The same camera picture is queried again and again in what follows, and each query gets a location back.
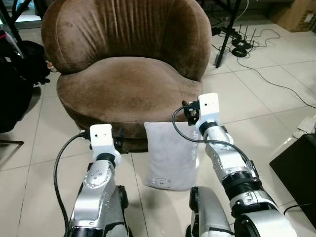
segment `brown armchair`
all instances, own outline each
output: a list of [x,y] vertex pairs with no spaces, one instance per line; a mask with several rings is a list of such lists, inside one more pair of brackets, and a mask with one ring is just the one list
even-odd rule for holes
[[126,149],[146,149],[143,123],[202,93],[211,26],[195,0],[56,0],[41,34],[67,113],[114,137],[122,127]]

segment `chair seat cushion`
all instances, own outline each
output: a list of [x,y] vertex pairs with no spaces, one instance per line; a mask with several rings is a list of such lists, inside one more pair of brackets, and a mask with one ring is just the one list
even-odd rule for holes
[[170,121],[182,100],[197,99],[202,84],[160,60],[113,57],[79,73],[61,75],[57,92],[80,127],[110,123],[114,136],[122,127],[124,137],[143,139],[144,122]]

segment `chair backrest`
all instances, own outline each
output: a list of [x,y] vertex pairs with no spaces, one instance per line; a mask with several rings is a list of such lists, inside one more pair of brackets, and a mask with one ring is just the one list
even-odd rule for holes
[[63,74],[109,57],[139,56],[200,80],[210,56],[211,26],[195,0],[55,0],[41,34]]

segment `black backpack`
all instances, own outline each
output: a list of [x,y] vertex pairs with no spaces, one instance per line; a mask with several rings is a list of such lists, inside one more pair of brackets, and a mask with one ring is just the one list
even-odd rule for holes
[[44,48],[31,41],[22,44],[28,54],[26,59],[4,38],[0,39],[0,133],[11,131],[22,118],[32,98],[33,84],[49,82],[45,78],[50,70]]

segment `white pillow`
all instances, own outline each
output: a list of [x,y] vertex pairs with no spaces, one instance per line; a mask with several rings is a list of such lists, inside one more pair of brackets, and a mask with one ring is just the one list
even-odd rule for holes
[[[176,123],[179,130],[194,139],[199,134],[187,122]],[[148,152],[148,173],[144,184],[158,189],[189,190],[198,171],[198,144],[180,136],[170,122],[145,122]]]

